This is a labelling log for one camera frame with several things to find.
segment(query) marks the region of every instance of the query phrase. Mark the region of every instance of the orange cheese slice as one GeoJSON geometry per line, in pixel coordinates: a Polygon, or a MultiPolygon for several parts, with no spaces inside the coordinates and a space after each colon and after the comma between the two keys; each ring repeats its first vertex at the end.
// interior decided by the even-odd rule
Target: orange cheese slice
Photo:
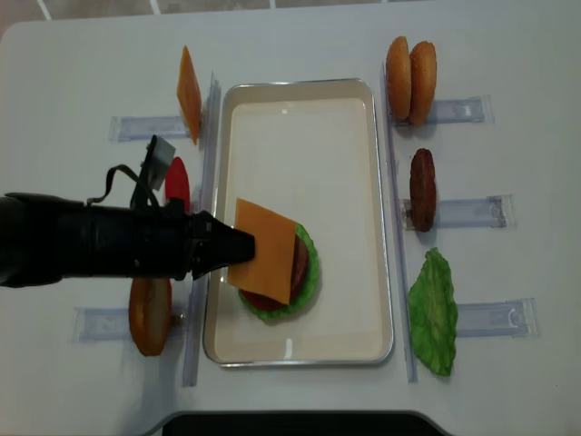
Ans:
{"type": "Polygon", "coordinates": [[[197,144],[200,136],[202,95],[200,94],[196,73],[193,71],[192,58],[186,46],[183,47],[182,61],[180,62],[180,79],[178,80],[177,94],[193,143],[197,144]]]}
{"type": "Polygon", "coordinates": [[[288,304],[297,224],[257,204],[238,199],[235,228],[254,236],[254,259],[228,268],[228,283],[288,304]]]}

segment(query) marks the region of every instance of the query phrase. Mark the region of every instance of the clear plastic holder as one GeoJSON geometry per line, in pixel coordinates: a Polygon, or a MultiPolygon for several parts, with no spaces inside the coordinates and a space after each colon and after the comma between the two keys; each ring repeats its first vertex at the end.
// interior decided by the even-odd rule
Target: clear plastic holder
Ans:
{"type": "MultiPolygon", "coordinates": [[[[200,130],[200,145],[204,151],[204,157],[199,208],[205,211],[212,210],[221,101],[222,88],[212,73],[210,92],[202,108],[202,128],[200,130]]],[[[186,320],[186,339],[182,373],[183,387],[195,386],[198,380],[198,364],[202,346],[202,324],[205,298],[208,291],[208,275],[205,274],[192,283],[188,304],[189,316],[186,320]]]]}
{"type": "MultiPolygon", "coordinates": [[[[180,339],[185,334],[187,308],[172,307],[172,325],[169,339],[180,339]]],[[[127,307],[101,309],[74,308],[73,342],[108,342],[131,340],[127,307]]]]}
{"type": "Polygon", "coordinates": [[[535,299],[459,304],[456,335],[459,338],[538,337],[535,299]]]}
{"type": "Polygon", "coordinates": [[[180,115],[111,117],[109,141],[112,143],[148,141],[154,134],[163,139],[190,137],[190,131],[180,115]]]}
{"type": "MultiPolygon", "coordinates": [[[[399,215],[404,230],[415,230],[411,221],[410,200],[399,201],[399,215]]],[[[434,227],[515,227],[512,195],[496,195],[473,200],[444,200],[438,203],[434,227]]]]}
{"type": "MultiPolygon", "coordinates": [[[[418,381],[416,356],[411,348],[411,326],[408,311],[408,272],[403,231],[408,229],[409,200],[400,200],[392,120],[386,90],[385,64],[381,67],[381,101],[386,140],[387,164],[390,171],[392,221],[396,227],[394,238],[396,270],[399,272],[399,304],[403,323],[403,342],[408,382],[418,381]]],[[[440,202],[438,226],[450,227],[508,227],[516,226],[512,195],[488,197],[481,200],[440,202]]],[[[537,337],[537,307],[532,298],[509,302],[470,303],[458,305],[457,337],[475,338],[491,336],[537,337]]]]}
{"type": "MultiPolygon", "coordinates": [[[[464,100],[434,100],[426,124],[483,123],[493,124],[490,95],[464,100]]],[[[407,121],[395,123],[396,127],[409,126],[407,121]]]]}

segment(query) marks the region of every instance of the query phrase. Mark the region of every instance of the sesame bun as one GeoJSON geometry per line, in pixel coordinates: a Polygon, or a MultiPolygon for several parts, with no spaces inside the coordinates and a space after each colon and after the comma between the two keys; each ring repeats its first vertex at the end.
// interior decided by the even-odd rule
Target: sesame bun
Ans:
{"type": "Polygon", "coordinates": [[[391,113],[397,120],[405,120],[411,101],[411,68],[405,36],[397,37],[389,46],[386,69],[391,113]]]}
{"type": "Polygon", "coordinates": [[[436,49],[429,42],[421,42],[409,56],[411,61],[411,107],[409,121],[416,126],[428,119],[429,109],[436,92],[436,49]]]}

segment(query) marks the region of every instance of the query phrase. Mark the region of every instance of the food item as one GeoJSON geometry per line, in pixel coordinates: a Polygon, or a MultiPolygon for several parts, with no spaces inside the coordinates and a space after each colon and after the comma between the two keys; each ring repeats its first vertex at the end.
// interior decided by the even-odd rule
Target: food item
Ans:
{"type": "Polygon", "coordinates": [[[436,170],[432,153],[425,148],[416,151],[411,160],[409,175],[411,221],[416,230],[427,232],[434,225],[436,215],[436,170]]]}
{"type": "Polygon", "coordinates": [[[421,42],[410,55],[411,62],[411,106],[409,121],[423,125],[428,119],[429,109],[436,92],[436,49],[432,43],[421,42]]]}
{"type": "Polygon", "coordinates": [[[397,37],[389,46],[386,69],[391,113],[397,120],[405,120],[411,103],[411,66],[405,36],[397,37]]]}
{"type": "Polygon", "coordinates": [[[172,285],[167,279],[133,279],[129,331],[139,352],[159,356],[172,320],[172,285]]]}
{"type": "Polygon", "coordinates": [[[200,86],[198,86],[196,73],[193,70],[192,58],[190,57],[190,52],[186,46],[183,47],[182,51],[177,95],[193,143],[197,144],[198,137],[200,136],[202,95],[200,94],[200,86]]]}
{"type": "Polygon", "coordinates": [[[317,292],[319,257],[305,228],[297,224],[292,265],[292,291],[288,305],[255,293],[240,291],[244,305],[261,320],[277,320],[303,309],[317,292]]]}
{"type": "Polygon", "coordinates": [[[236,229],[254,236],[254,259],[228,268],[228,283],[288,304],[296,223],[257,204],[238,199],[236,229]]]}
{"type": "Polygon", "coordinates": [[[182,159],[175,157],[165,175],[165,200],[179,198],[183,200],[183,209],[190,212],[190,182],[182,159]]]}
{"type": "Polygon", "coordinates": [[[458,307],[452,271],[437,248],[426,253],[418,279],[409,290],[411,346],[437,375],[449,376],[456,357],[458,307]]]}
{"type": "MultiPolygon", "coordinates": [[[[290,280],[290,302],[299,295],[302,289],[302,283],[307,275],[307,267],[309,266],[309,251],[307,245],[299,236],[294,237],[294,255],[292,258],[292,279],[290,280]]],[[[284,307],[285,304],[272,300],[269,297],[241,290],[242,295],[253,305],[256,309],[261,311],[273,311],[284,307]]]]}

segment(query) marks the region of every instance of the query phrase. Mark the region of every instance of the hamburger bun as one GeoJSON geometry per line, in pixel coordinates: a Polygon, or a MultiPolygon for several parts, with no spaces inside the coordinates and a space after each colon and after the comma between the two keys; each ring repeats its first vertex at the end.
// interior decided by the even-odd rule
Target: hamburger bun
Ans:
{"type": "Polygon", "coordinates": [[[159,356],[172,320],[172,285],[167,279],[133,279],[129,331],[143,356],[159,356]]]}
{"type": "Polygon", "coordinates": [[[436,49],[432,43],[421,42],[409,56],[411,61],[411,107],[409,121],[416,126],[428,119],[436,92],[436,49]]]}
{"type": "Polygon", "coordinates": [[[411,67],[405,36],[398,36],[389,46],[386,69],[391,113],[397,120],[405,120],[411,101],[411,67]]]}

